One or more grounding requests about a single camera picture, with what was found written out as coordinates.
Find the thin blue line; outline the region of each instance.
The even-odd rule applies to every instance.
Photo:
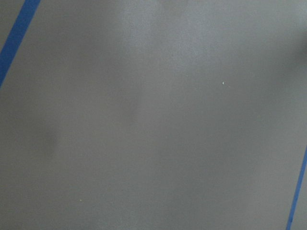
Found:
[[[306,147],[306,150],[305,150],[305,154],[304,154],[304,158],[303,158],[303,162],[302,162],[302,166],[301,166],[301,171],[300,171],[299,176],[298,176],[298,180],[297,180],[297,184],[296,184],[295,193],[294,193],[294,196],[293,196],[292,206],[291,206],[286,230],[291,229],[291,224],[292,224],[292,221],[293,221],[293,216],[294,216],[294,213],[295,213],[295,208],[296,208],[299,192],[300,192],[301,187],[302,187],[302,182],[303,182],[306,164],[307,164],[307,147]]]
[[[25,0],[0,53],[0,87],[14,60],[18,47],[35,14],[40,0]]]

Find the gray floor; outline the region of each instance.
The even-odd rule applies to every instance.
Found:
[[[0,90],[0,229],[284,229],[306,19],[302,0],[43,0]]]

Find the blue stripe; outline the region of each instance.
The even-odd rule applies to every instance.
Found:
[[[25,0],[0,53],[0,87],[13,62],[18,47],[35,14],[40,0]]]
[[[307,148],[305,150],[305,155],[304,155],[304,158],[303,158],[301,171],[300,171],[299,176],[298,176],[297,185],[296,185],[296,189],[295,189],[295,193],[294,193],[294,197],[293,197],[293,201],[292,201],[292,206],[291,206],[286,230],[291,229],[291,224],[292,224],[292,221],[293,221],[293,216],[294,216],[294,213],[295,213],[295,208],[296,208],[299,192],[300,192],[301,187],[302,187],[302,182],[303,182],[306,164],[307,164]]]

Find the blue tape strip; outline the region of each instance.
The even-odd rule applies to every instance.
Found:
[[[294,197],[293,197],[293,201],[292,201],[292,206],[291,206],[286,230],[291,229],[291,225],[292,225],[293,216],[294,216],[294,213],[295,213],[295,208],[296,208],[299,192],[300,192],[301,187],[302,187],[302,182],[303,182],[306,164],[307,164],[307,147],[306,147],[306,150],[305,150],[305,155],[304,155],[304,158],[303,158],[301,171],[300,171],[299,176],[298,176],[298,180],[297,180],[297,184],[296,184],[296,189],[295,189],[295,193],[294,193]]]
[[[25,0],[0,53],[0,87],[13,62],[18,47],[35,14],[40,0]]]

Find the thick blue line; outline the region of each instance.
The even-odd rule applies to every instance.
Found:
[[[293,221],[293,216],[294,216],[294,213],[295,213],[295,208],[296,208],[299,192],[301,190],[301,186],[302,186],[302,182],[303,182],[306,164],[307,164],[307,147],[306,147],[306,150],[305,150],[301,171],[300,171],[299,176],[298,176],[298,180],[297,180],[297,184],[296,184],[296,189],[295,189],[295,193],[294,193],[294,197],[293,197],[293,201],[292,201],[292,206],[291,206],[286,230],[291,229],[291,224],[292,224],[292,221]]]
[[[0,87],[13,62],[18,47],[35,14],[40,0],[25,0],[0,53]]]

